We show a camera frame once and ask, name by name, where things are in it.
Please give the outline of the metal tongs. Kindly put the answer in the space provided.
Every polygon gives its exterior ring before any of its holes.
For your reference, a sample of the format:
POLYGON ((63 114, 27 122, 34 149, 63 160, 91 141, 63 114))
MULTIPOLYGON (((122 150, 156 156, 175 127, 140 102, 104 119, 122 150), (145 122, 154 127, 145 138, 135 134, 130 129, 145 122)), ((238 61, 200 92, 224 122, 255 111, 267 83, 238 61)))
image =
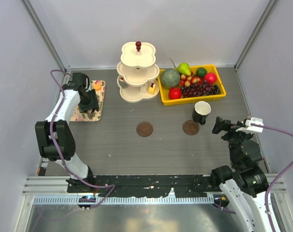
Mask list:
POLYGON ((87 116, 88 116, 89 119, 92 119, 94 117, 94 114, 95 114, 94 109, 91 109, 91 110, 87 111, 87 116))

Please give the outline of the chocolate swirl roll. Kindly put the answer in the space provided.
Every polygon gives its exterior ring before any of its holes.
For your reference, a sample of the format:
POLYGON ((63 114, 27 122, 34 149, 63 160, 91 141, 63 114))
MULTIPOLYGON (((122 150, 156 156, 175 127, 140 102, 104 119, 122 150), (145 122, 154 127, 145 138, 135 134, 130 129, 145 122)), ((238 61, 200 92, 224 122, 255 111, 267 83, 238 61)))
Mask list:
POLYGON ((119 81, 119 84, 123 89, 126 89, 128 87, 128 84, 126 82, 119 81))

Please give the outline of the white cake slice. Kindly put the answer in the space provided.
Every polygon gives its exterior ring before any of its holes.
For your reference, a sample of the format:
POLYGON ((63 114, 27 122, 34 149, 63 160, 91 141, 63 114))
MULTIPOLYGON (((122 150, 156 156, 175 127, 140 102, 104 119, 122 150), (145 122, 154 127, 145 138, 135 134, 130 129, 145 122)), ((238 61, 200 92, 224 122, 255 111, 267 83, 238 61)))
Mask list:
POLYGON ((140 92, 146 93, 147 91, 148 91, 148 86, 147 85, 144 85, 144 86, 140 87, 140 92))

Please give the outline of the yellow cake slice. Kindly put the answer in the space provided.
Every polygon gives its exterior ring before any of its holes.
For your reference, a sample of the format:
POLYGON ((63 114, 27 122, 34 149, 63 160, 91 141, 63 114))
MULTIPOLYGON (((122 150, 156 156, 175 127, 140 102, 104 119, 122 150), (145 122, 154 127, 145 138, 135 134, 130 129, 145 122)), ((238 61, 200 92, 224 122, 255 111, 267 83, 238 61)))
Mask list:
POLYGON ((156 84, 151 83, 149 88, 148 88, 148 94, 153 95, 156 92, 156 84))

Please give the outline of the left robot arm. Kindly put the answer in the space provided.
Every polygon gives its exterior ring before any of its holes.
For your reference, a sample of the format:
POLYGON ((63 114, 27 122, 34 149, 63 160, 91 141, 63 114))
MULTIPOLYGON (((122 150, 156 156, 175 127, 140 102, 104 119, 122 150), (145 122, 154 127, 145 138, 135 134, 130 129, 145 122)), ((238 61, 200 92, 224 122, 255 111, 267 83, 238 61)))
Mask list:
POLYGON ((58 86, 59 99, 51 114, 35 124, 35 133, 41 157, 59 164, 69 173, 68 191, 91 192, 96 180, 76 153, 69 122, 75 109, 92 116, 100 109, 99 101, 86 74, 74 73, 71 78, 68 83, 58 86))

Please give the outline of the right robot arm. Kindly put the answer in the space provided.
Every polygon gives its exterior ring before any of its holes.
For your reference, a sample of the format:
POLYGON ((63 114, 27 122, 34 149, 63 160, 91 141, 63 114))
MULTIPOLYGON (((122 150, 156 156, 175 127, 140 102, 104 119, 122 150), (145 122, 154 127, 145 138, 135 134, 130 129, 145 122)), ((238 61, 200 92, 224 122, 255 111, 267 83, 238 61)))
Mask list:
POLYGON ((260 118, 248 117, 234 124, 217 117, 212 130, 213 134, 225 132, 221 138, 228 142, 231 164, 212 170, 210 184, 228 198, 245 232, 280 231, 267 191, 269 183, 259 166, 260 146, 252 140, 263 131, 262 126, 260 118))

